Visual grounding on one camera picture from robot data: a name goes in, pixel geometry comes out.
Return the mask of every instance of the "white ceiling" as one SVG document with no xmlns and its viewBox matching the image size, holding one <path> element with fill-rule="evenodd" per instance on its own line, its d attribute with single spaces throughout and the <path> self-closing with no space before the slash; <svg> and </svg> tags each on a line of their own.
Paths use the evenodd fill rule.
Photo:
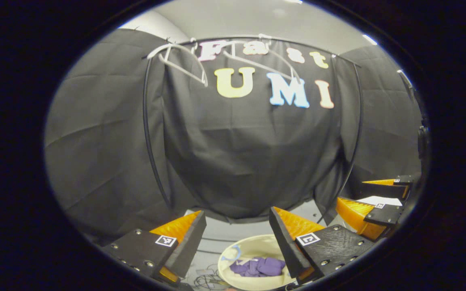
<svg viewBox="0 0 466 291">
<path fill-rule="evenodd" d="M 363 32 L 315 5 L 289 0 L 173 0 L 154 8 L 196 39 L 263 33 L 341 54 L 370 45 Z"/>
</svg>

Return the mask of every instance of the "purple fabric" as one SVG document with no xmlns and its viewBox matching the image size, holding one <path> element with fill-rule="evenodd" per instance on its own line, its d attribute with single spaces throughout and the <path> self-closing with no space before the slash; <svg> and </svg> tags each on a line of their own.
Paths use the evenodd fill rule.
<svg viewBox="0 0 466 291">
<path fill-rule="evenodd" d="M 242 277 L 279 276 L 282 274 L 283 267 L 285 267 L 283 260 L 275 258 L 254 257 L 245 264 L 239 265 L 241 262 L 242 260 L 237 260 L 229 266 L 229 269 Z"/>
</svg>

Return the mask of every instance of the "white basket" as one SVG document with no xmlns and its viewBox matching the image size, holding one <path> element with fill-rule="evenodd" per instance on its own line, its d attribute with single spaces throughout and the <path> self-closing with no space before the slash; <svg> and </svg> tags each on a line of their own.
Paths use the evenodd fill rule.
<svg viewBox="0 0 466 291">
<path fill-rule="evenodd" d="M 283 268 L 280 276 L 271 277 L 242 277 L 229 269 L 229 266 L 235 263 L 237 259 L 242 260 L 242 263 L 244 263 L 254 257 L 271 257 L 284 260 L 274 234 L 252 236 L 227 247 L 218 259 L 220 277 L 231 286 L 246 291 L 271 290 L 294 282 L 294 279 L 290 277 L 287 265 Z"/>
</svg>

